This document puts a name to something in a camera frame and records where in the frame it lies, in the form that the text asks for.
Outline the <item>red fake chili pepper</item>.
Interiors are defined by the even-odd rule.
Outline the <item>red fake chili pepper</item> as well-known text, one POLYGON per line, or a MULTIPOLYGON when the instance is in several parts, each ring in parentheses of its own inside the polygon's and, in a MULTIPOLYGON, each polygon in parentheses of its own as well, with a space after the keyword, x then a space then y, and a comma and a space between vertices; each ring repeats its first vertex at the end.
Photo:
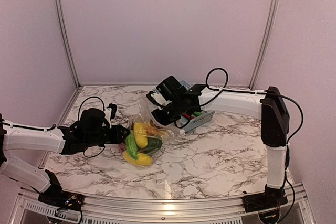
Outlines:
POLYGON ((192 117, 190 115, 188 115, 187 113, 184 113, 183 117, 186 118, 187 120, 191 120, 192 119, 192 117))

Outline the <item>clear zip top bag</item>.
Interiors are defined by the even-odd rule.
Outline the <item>clear zip top bag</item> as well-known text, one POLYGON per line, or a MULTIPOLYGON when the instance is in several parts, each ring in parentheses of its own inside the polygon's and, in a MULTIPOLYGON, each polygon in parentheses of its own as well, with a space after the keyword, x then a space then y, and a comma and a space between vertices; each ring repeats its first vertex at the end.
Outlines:
POLYGON ((176 137, 184 136, 185 130, 175 125, 163 126, 154 119, 151 112, 157 109, 146 97, 139 100, 137 114, 129 116, 127 129, 130 133, 119 144, 123 159, 137 167, 148 167, 153 164, 155 155, 162 151, 164 144, 176 137))

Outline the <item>green fake cucumber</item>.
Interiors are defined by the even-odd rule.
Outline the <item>green fake cucumber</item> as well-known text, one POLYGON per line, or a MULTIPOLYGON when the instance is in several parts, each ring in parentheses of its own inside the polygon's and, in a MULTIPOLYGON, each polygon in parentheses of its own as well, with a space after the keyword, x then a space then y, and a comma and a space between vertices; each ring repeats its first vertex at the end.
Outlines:
POLYGON ((201 116, 202 113, 201 113, 201 112, 197 112, 197 111, 195 111, 195 112, 193 113, 193 115, 194 115, 195 117, 198 117, 198 116, 201 116))

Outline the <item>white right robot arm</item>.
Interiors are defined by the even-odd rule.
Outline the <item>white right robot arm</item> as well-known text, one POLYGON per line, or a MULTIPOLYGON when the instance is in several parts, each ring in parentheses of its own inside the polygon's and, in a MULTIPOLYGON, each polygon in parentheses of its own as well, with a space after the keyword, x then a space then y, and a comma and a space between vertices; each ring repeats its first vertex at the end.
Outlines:
POLYGON ((256 159, 248 160, 253 151, 240 148, 245 157, 236 154, 222 162, 223 175, 232 191, 243 185, 254 184, 265 175, 265 189, 243 197, 247 211, 272 208, 288 202, 284 186, 287 183, 289 165, 289 112, 285 97, 278 88, 266 91, 235 90, 211 87, 207 83, 195 84, 189 89, 175 77, 163 80, 146 98, 157 108, 151 115, 160 126, 177 125, 183 114, 195 112, 219 112, 231 119, 249 119, 260 123, 260 139, 267 152, 267 164, 260 165, 256 159))

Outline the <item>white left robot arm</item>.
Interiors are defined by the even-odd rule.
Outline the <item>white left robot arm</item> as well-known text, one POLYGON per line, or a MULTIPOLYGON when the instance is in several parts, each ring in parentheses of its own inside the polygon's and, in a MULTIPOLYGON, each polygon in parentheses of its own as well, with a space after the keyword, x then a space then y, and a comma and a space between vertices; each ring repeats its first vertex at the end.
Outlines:
POLYGON ((80 210, 83 195, 64 191, 56 175, 42 170, 10 154, 12 150, 38 150, 61 155, 84 152, 90 147, 121 144, 130 131, 112 125, 115 110, 84 110, 71 126, 50 128, 14 124, 1 119, 1 174, 24 183, 36 192, 40 202, 80 210))

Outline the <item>green fake leafy vegetable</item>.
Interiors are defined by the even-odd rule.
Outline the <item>green fake leafy vegetable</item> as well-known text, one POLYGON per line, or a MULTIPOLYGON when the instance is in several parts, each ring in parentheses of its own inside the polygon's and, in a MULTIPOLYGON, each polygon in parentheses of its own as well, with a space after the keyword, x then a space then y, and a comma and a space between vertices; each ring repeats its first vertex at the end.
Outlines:
POLYGON ((149 138, 146 147, 139 149, 140 153, 151 155, 162 147, 162 140, 158 138, 149 138))

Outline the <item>small yellow fake corn cob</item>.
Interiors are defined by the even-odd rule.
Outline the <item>small yellow fake corn cob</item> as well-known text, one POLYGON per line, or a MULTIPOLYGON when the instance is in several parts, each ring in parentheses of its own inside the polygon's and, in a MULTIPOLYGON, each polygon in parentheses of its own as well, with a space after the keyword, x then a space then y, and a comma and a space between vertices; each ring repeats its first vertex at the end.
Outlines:
POLYGON ((131 157, 131 155, 127 151, 124 151, 122 153, 122 156, 128 163, 135 165, 135 166, 152 165, 152 157, 144 153, 138 153, 137 159, 134 159, 133 157, 131 157))

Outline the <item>light blue perforated plastic basket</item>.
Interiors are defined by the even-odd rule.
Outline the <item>light blue perforated plastic basket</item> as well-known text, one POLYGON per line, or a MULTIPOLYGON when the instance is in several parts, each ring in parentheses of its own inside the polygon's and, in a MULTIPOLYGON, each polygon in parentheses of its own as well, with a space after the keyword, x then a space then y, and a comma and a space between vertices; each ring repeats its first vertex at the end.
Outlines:
POLYGON ((210 122, 214 116, 214 111, 195 111, 192 115, 183 114, 181 118, 176 122, 178 127, 181 127, 182 130, 187 133, 190 132, 197 127, 210 122))

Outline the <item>aluminium front rail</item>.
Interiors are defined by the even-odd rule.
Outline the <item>aluminium front rail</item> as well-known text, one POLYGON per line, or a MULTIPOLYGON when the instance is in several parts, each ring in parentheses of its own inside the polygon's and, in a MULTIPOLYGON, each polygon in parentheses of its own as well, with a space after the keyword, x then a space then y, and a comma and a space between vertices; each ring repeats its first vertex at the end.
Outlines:
POLYGON ((81 212, 56 211, 23 186, 9 223, 260 223, 275 208, 246 212, 243 195, 205 199, 127 199, 85 194, 81 212))

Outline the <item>left aluminium corner post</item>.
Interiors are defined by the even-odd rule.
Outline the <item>left aluminium corner post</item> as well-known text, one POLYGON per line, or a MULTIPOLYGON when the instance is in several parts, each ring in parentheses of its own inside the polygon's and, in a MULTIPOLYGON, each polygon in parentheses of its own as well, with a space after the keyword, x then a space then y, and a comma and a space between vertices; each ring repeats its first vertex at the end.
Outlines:
POLYGON ((79 78, 77 75, 72 51, 71 51, 71 46, 70 46, 70 41, 69 37, 67 34, 67 29, 66 29, 66 22, 65 22, 65 17, 64 17, 64 11, 62 7, 62 1, 61 0, 54 0, 55 2, 55 9, 56 9, 56 16, 58 20, 58 26, 60 29, 60 35, 61 35, 61 40, 62 44, 65 50, 65 55, 66 55, 66 61, 69 67, 70 75, 72 78, 72 81, 74 83, 74 86, 76 89, 79 89, 81 87, 79 78))

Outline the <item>aluminium corner post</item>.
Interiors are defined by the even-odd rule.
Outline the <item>aluminium corner post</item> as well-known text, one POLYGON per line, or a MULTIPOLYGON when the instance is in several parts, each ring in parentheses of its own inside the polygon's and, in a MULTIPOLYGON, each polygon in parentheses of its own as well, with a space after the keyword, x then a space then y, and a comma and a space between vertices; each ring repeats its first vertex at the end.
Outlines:
POLYGON ((70 46, 70 41, 69 37, 67 34, 67 29, 66 29, 66 22, 65 22, 65 17, 64 17, 64 11, 62 7, 62 1, 61 0, 54 0, 55 2, 55 9, 56 9, 56 16, 58 20, 58 26, 60 29, 60 35, 61 35, 61 40, 62 44, 65 50, 65 55, 66 55, 66 61, 69 67, 70 75, 72 78, 72 81, 74 83, 74 86, 76 89, 79 89, 81 87, 79 78, 77 75, 72 51, 71 51, 71 46, 70 46))
POLYGON ((257 85, 257 81, 263 66, 263 62, 265 60, 269 39, 271 36, 272 28, 275 23, 277 10, 278 10, 279 0, 270 0, 269 11, 266 19, 266 25, 264 29, 264 34, 261 40, 261 44, 258 51, 257 60, 254 66, 254 70, 249 82, 248 88, 254 90, 257 85))

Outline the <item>right aluminium corner post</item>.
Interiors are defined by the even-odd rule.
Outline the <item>right aluminium corner post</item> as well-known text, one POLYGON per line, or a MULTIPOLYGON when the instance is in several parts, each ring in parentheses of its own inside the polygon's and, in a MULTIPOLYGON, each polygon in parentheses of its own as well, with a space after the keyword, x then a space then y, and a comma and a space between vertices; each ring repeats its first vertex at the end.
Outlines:
POLYGON ((271 36, 272 28, 275 23, 277 10, 278 10, 279 0, 270 0, 269 11, 266 19, 266 25, 264 29, 264 34, 261 40, 261 44, 258 51, 257 60, 254 66, 254 70, 249 82, 248 88, 254 90, 257 85, 257 81, 263 66, 263 62, 265 60, 269 39, 271 36))

